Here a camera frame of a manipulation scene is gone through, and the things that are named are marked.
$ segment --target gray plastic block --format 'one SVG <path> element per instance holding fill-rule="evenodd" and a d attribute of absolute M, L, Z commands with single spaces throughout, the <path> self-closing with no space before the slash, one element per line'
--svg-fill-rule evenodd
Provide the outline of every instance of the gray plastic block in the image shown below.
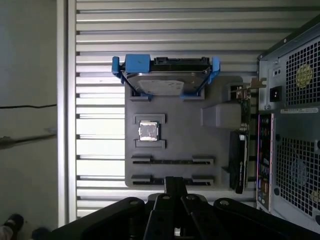
<path fill-rule="evenodd" d="M 203 108 L 202 125 L 238 130 L 241 127 L 241 105 L 239 103 L 219 103 Z"/>
<path fill-rule="evenodd" d="M 222 101 L 223 88 L 234 77 L 219 76 L 205 88 L 202 100 L 155 96 L 151 101 L 132 101 L 125 86 L 125 183 L 139 188 L 161 185 L 167 176 L 183 177 L 197 188 L 222 186 L 222 166 L 229 162 L 230 130 L 202 125 L 202 109 Z M 139 139 L 139 121 L 159 122 L 159 139 L 165 147 Z"/>

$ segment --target computer case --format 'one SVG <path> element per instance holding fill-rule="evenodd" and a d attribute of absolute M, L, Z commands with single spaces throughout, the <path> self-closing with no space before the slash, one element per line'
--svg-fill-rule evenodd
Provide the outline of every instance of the computer case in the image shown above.
<path fill-rule="evenodd" d="M 257 207 L 320 233 L 320 15 L 258 56 Z"/>

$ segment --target metal panel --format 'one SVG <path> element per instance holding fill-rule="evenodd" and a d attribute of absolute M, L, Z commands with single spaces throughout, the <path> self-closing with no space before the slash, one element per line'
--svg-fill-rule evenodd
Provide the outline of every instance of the metal panel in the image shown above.
<path fill-rule="evenodd" d="M 257 74 L 256 56 L 260 52 L 320 10 L 320 2 L 314 0 L 65 1 L 68 144 L 60 140 L 59 151 L 63 154 L 59 154 L 59 162 L 63 163 L 63 145 L 67 146 L 67 221 L 75 220 L 77 214 L 89 213 L 87 208 L 98 209 L 124 197 L 146 198 L 150 194 L 124 186 L 125 99 L 118 79 L 111 74 L 113 56 L 120 56 L 123 61 L 129 53 L 171 58 L 217 55 L 221 58 L 222 75 L 240 75 L 247 81 Z M 63 95 L 59 98 L 63 104 Z M 225 196 L 247 201 L 254 198 L 252 189 L 243 195 L 227 189 L 198 191 L 210 201 Z M 82 205 L 76 198 L 91 199 L 92 205 Z"/>

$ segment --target metal frame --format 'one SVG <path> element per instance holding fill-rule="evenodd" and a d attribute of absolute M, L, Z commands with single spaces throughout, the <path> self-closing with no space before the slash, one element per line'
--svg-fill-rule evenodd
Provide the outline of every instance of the metal frame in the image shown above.
<path fill-rule="evenodd" d="M 76 0 L 57 2 L 58 225 L 76 220 Z"/>
<path fill-rule="evenodd" d="M 66 22 L 67 22 L 67 2 L 57 1 L 57 147 L 58 147 L 58 226 L 63 226 L 67 219 L 67 196 L 66 196 L 66 141 L 67 124 L 65 115 L 67 112 L 67 91 L 66 91 Z"/>

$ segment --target sticker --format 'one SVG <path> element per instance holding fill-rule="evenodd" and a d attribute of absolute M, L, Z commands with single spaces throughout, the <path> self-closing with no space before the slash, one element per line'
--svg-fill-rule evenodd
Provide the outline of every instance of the sticker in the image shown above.
<path fill-rule="evenodd" d="M 305 88 L 310 84 L 310 81 L 312 80 L 313 76 L 314 76 L 314 71 L 309 65 L 307 64 L 301 65 L 299 69 L 296 71 L 296 76 L 295 76 L 296 86 L 301 89 Z"/>
<path fill-rule="evenodd" d="M 317 107 L 309 107 L 309 108 L 289 108 L 289 109 L 281 109 L 281 114 L 316 114 L 319 112 Z"/>
<path fill-rule="evenodd" d="M 176 80 L 140 80 L 139 85 L 146 94 L 155 96 L 179 96 L 184 83 Z"/>

